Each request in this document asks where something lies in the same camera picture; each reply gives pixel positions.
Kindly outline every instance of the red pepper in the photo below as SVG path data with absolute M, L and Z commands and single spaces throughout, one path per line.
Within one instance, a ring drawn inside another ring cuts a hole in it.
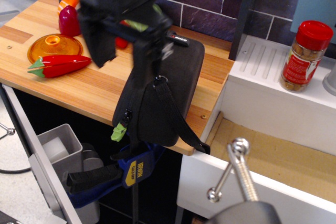
M 129 24 L 127 24 L 124 20 L 120 21 L 120 23 L 124 26 L 129 26 Z M 119 48 L 126 48 L 128 45 L 128 41 L 120 37 L 115 38 L 115 43 Z
M 82 55 L 53 55 L 39 58 L 28 69 L 28 73 L 36 74 L 40 77 L 51 78 L 86 67 L 91 63 L 91 59 Z

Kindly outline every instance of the red jar lid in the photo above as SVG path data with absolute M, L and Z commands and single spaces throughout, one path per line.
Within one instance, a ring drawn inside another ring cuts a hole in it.
M 301 23 L 296 41 L 303 47 L 319 51 L 326 49 L 333 36 L 332 29 L 319 21 L 308 20 Z

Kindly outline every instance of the spice jar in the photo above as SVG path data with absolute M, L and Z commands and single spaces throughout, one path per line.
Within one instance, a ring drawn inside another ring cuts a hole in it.
M 311 81 L 332 36 L 332 29 L 322 22 L 302 22 L 281 72 L 281 86 L 289 91 L 303 91 Z

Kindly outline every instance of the green zipper tag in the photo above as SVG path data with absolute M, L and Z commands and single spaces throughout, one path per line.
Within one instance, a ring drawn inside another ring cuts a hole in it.
M 122 140 L 122 138 L 124 137 L 126 130 L 127 130 L 126 127 L 122 126 L 121 123 L 118 123 L 117 127 L 113 129 L 111 140 L 120 142 L 120 140 Z

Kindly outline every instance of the black bag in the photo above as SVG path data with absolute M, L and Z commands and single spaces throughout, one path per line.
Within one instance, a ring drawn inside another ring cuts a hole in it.
M 188 47 L 174 45 L 173 54 L 162 60 L 160 76 L 147 77 L 142 89 L 135 89 L 131 72 L 114 112 L 117 126 L 132 111 L 128 122 L 131 144 L 136 141 L 173 146 L 179 136 L 197 150 L 210 153 L 185 122 L 204 58 L 204 46 L 190 40 Z

